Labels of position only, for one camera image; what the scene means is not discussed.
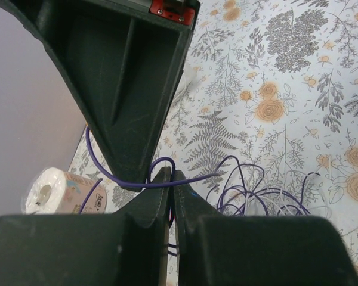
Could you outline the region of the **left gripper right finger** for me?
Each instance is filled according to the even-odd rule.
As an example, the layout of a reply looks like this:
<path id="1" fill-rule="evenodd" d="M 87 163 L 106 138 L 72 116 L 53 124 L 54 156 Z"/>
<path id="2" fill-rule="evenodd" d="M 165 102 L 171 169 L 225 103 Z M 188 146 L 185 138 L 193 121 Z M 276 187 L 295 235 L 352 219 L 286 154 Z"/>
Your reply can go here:
<path id="1" fill-rule="evenodd" d="M 174 187 L 180 285 L 358 285 L 338 231 L 318 216 L 221 214 Z"/>

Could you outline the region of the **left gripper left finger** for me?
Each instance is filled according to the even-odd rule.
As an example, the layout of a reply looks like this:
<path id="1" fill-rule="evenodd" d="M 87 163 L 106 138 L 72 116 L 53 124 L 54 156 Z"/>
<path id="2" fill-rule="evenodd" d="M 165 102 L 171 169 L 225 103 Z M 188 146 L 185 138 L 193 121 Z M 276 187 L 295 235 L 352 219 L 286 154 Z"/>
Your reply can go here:
<path id="1" fill-rule="evenodd" d="M 112 214 L 0 217 L 0 285 L 165 285 L 169 189 Z"/>

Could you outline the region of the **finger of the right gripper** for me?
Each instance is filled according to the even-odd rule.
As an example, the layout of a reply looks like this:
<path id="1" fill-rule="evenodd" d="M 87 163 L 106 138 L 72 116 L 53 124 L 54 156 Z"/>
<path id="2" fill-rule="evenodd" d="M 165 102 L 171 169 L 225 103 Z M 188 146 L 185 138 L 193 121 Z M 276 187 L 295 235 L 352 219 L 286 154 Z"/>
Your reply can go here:
<path id="1" fill-rule="evenodd" d="M 60 72 L 118 185 L 143 188 L 183 74 L 186 26 L 152 1 L 0 1 Z"/>

